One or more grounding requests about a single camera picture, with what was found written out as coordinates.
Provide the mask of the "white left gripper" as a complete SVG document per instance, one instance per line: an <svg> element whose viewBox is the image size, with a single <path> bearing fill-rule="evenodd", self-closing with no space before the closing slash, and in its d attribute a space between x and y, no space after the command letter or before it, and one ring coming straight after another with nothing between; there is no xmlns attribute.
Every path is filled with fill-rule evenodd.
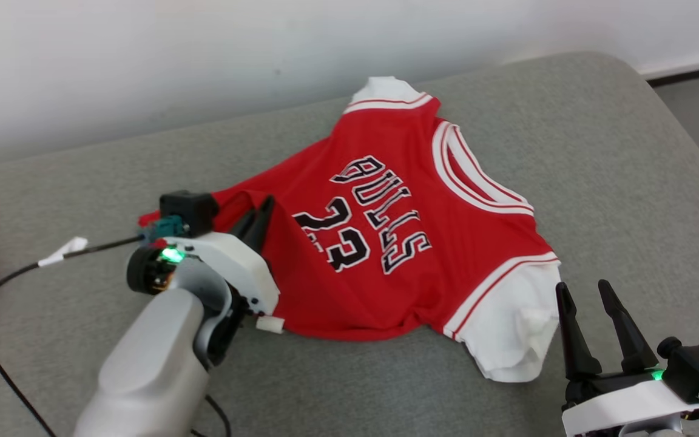
<svg viewBox="0 0 699 437"><path fill-rule="evenodd" d="M228 234L209 232L196 238L166 236L164 241L199 257L248 299L254 313L272 316L279 302L280 290L260 254L274 206L274 196L267 196L260 207L243 213Z"/></svg>

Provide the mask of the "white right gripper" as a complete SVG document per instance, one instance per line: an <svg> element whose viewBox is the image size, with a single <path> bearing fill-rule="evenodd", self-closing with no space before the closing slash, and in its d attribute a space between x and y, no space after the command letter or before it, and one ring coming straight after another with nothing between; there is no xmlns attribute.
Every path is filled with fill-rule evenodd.
<svg viewBox="0 0 699 437"><path fill-rule="evenodd" d="M657 366L657 355L610 282L600 279L598 290L618 336L623 373L644 373ZM576 318L577 307L566 283L559 282L555 293L566 379L599 375L602 366L586 345ZM652 370L651 380L599 395L567 409L561 415L566 437L632 437L643 433L648 437L683 437L683 423L699 420L699 403L682 401L663 382L663 373L663 370Z"/></svg>

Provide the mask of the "red Bulls jersey white sleeves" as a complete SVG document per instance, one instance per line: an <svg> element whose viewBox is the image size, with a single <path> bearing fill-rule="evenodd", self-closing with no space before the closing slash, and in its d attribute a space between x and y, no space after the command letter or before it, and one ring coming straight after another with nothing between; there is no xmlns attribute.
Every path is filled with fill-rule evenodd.
<svg viewBox="0 0 699 437"><path fill-rule="evenodd" d="M483 171L440 105L369 78L327 138L215 191L214 229L274 199L263 257L284 330L373 341L427 325L486 379L529 382L558 326L560 262L535 208Z"/></svg>

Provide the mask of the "grey fabric sofa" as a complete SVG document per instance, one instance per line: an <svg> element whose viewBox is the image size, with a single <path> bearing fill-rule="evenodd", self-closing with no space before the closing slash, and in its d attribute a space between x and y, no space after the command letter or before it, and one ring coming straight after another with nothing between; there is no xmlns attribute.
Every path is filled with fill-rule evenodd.
<svg viewBox="0 0 699 437"><path fill-rule="evenodd" d="M699 148L646 81L602 53L566 53L416 88L441 101L487 174L535 207L579 324L620 368L596 287L613 285L657 346L699 344ZM158 197L216 191L327 136L347 98L0 164L0 277L73 236L135 233ZM0 290L0 362L59 436L72 434L100 365L147 304L130 246L67 260ZM349 343L246 322L211 379L233 437L565 437L559 337L529 384L482 378L428 328Z"/></svg>

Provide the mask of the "white wall baseboard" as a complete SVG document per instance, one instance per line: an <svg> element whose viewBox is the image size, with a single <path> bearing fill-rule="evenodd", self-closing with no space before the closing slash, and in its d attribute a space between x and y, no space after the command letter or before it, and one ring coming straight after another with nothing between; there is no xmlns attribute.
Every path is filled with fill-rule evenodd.
<svg viewBox="0 0 699 437"><path fill-rule="evenodd" d="M675 58L633 67L645 80L657 80L670 76L699 71L699 55Z"/></svg>

